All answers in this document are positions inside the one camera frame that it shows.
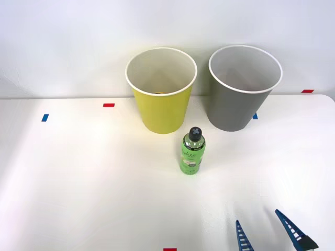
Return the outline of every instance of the gray paper cup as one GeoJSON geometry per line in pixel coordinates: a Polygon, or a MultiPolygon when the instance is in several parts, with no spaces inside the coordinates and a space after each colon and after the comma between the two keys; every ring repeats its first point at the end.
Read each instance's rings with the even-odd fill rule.
{"type": "Polygon", "coordinates": [[[283,76],[278,60],[248,45],[217,50],[209,59],[212,75],[209,121],[234,132],[243,129],[283,76]]]}

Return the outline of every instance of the cup rim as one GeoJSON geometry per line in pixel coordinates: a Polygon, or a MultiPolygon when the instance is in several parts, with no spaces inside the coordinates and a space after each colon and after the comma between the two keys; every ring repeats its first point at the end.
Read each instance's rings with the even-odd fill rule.
{"type": "Polygon", "coordinates": [[[195,63],[194,59],[193,59],[190,55],[188,55],[186,52],[183,52],[183,51],[178,50],[178,49],[175,49],[175,48],[170,48],[170,47],[156,47],[156,48],[152,48],[152,49],[150,49],[150,50],[142,51],[142,52],[136,54],[135,56],[133,56],[133,57],[129,60],[129,62],[127,63],[127,66],[126,66],[126,72],[125,72],[125,73],[126,73],[126,80],[127,80],[128,84],[129,84],[133,89],[137,90],[138,92],[143,93],[143,94],[146,94],[146,95],[149,95],[149,96],[154,96],[154,97],[167,97],[167,96],[172,96],[172,95],[181,93],[181,92],[183,92],[184,90],[186,90],[186,89],[188,89],[189,87],[191,87],[192,84],[194,83],[194,81],[195,81],[197,75],[198,75],[198,68],[197,68],[197,64],[195,63]],[[145,53],[145,52],[147,52],[147,51],[152,51],[152,50],[157,50],[157,49],[167,49],[167,50],[173,50],[173,51],[180,52],[180,53],[186,55],[186,56],[192,61],[193,65],[194,65],[194,68],[195,68],[195,73],[194,73],[194,77],[193,77],[193,79],[191,80],[191,82],[190,82],[188,85],[186,85],[184,88],[182,88],[182,89],[180,89],[180,90],[177,90],[176,92],[173,92],[173,93],[155,94],[155,93],[147,93],[147,92],[145,92],[144,90],[141,90],[141,89],[137,88],[135,85],[132,84],[132,82],[131,82],[130,79],[128,78],[128,67],[129,67],[131,61],[133,61],[134,58],[136,58],[137,56],[139,56],[139,55],[141,55],[141,54],[143,54],[143,53],[145,53]]]}
{"type": "Polygon", "coordinates": [[[226,46],[226,47],[223,47],[223,48],[218,49],[218,50],[217,50],[216,52],[214,52],[214,53],[212,54],[212,56],[210,57],[209,62],[208,62],[208,67],[209,67],[209,71],[210,71],[211,75],[213,76],[213,78],[215,78],[215,80],[216,80],[217,82],[219,82],[219,83],[222,84],[223,86],[225,86],[225,87],[227,87],[227,88],[229,88],[229,89],[231,89],[231,90],[234,90],[234,91],[236,91],[236,92],[239,92],[239,93],[259,94],[259,93],[266,93],[266,92],[269,92],[269,91],[271,91],[273,88],[275,88],[275,87],[281,82],[281,80],[282,80],[282,78],[283,78],[283,68],[282,68],[280,62],[279,62],[273,55],[271,55],[271,54],[268,53],[267,51],[264,51],[264,50],[262,50],[262,49],[260,49],[260,48],[257,48],[257,47],[254,47],[254,46],[250,46],[250,45],[244,45],[244,44],[234,44],[234,45],[229,45],[229,46],[226,46]],[[230,48],[230,47],[247,47],[247,48],[251,48],[251,49],[255,49],[255,50],[261,51],[261,52],[267,54],[268,56],[270,56],[270,57],[277,63],[277,65],[279,66],[280,71],[281,71],[281,76],[280,76],[278,82],[277,82],[276,84],[274,84],[273,86],[271,86],[270,88],[268,88],[268,89],[265,89],[265,90],[257,90],[257,91],[240,90],[240,89],[231,87],[231,86],[229,86],[228,84],[225,84],[224,82],[222,82],[222,81],[221,81],[221,80],[214,74],[214,72],[212,71],[212,69],[211,69],[211,60],[213,59],[213,57],[215,56],[216,53],[218,53],[218,52],[221,51],[221,50],[230,48]]]}

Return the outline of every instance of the blue tape marker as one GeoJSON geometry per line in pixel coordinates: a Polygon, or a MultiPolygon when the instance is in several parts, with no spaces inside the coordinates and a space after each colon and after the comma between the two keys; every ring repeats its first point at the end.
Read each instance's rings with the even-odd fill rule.
{"type": "Polygon", "coordinates": [[[49,117],[49,114],[44,114],[44,116],[42,118],[42,122],[46,122],[48,117],[49,117]]]}

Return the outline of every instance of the black bottle cap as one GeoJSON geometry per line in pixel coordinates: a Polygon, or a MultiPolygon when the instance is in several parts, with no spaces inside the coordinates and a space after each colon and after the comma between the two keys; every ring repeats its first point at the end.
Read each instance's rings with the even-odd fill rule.
{"type": "Polygon", "coordinates": [[[197,142],[201,139],[202,131],[199,127],[192,127],[189,131],[188,137],[190,140],[197,142]]]}

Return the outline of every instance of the bottle label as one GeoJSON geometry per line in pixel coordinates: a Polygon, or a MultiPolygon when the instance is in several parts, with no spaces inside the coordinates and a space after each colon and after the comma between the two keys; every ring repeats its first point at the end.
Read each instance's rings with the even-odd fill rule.
{"type": "Polygon", "coordinates": [[[206,143],[196,149],[192,149],[185,145],[185,141],[182,142],[182,159],[180,162],[180,169],[185,174],[195,174],[199,171],[199,166],[203,159],[206,143]]]}

